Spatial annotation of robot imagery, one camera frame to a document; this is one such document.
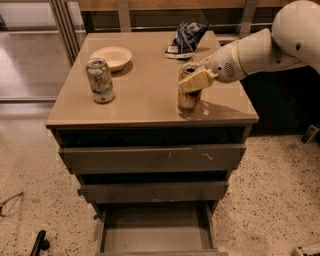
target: paper plate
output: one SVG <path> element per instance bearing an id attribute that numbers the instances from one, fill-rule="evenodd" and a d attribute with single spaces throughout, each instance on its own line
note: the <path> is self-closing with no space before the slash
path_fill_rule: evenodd
<path id="1" fill-rule="evenodd" d="M 90 58 L 103 58 L 106 60 L 111 72 L 117 72 L 124 68 L 131 60 L 132 54 L 122 47 L 106 47 L 95 51 Z"/>

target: tan tabletop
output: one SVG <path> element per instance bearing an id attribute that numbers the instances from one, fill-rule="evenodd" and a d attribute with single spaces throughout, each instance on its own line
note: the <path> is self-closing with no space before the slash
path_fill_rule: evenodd
<path id="1" fill-rule="evenodd" d="M 185 61 L 163 56 L 175 32 L 89 34 L 59 97 L 47 127 L 145 127 L 238 125 L 258 121 L 240 82 L 214 84 L 202 92 L 193 112 L 178 108 L 177 81 Z M 93 101 L 85 67 L 90 55 L 101 48 L 118 46 L 131 51 L 125 68 L 112 74 L 115 99 L 107 104 Z M 188 62 L 198 62 L 219 46 L 212 31 L 201 39 Z"/>

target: aluminum can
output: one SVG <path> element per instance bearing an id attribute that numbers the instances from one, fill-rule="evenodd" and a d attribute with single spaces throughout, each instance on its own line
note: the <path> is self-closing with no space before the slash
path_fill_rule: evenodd
<path id="1" fill-rule="evenodd" d="M 86 72 L 93 93 L 93 100 L 97 103 L 111 101 L 115 94 L 107 62 L 102 58 L 91 59 L 86 66 Z"/>
<path id="2" fill-rule="evenodd" d="M 187 63 L 185 64 L 179 72 L 179 81 L 191 75 L 194 71 L 200 68 L 201 65 L 199 63 Z M 197 103 L 201 99 L 202 90 L 197 90 L 194 92 L 182 92 L 178 89 L 178 105 L 180 108 L 193 110 Z"/>

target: speckled floor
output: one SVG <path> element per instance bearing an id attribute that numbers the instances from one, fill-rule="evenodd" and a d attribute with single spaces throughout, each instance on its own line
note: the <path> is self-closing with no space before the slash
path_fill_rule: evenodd
<path id="1" fill-rule="evenodd" d="M 45 128 L 50 108 L 0 106 L 0 199 L 24 192 L 0 217 L 0 255 L 29 255 L 41 229 L 51 243 L 41 255 L 95 254 L 100 221 Z M 247 147 L 213 216 L 219 250 L 281 256 L 319 243 L 319 145 L 290 135 L 250 137 Z"/>

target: glass door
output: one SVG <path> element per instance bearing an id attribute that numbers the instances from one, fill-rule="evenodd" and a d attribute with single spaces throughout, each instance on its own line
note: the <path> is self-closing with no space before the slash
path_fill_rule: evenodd
<path id="1" fill-rule="evenodd" d="M 85 38 L 77 2 L 59 1 L 0 0 L 0 103 L 55 101 Z"/>

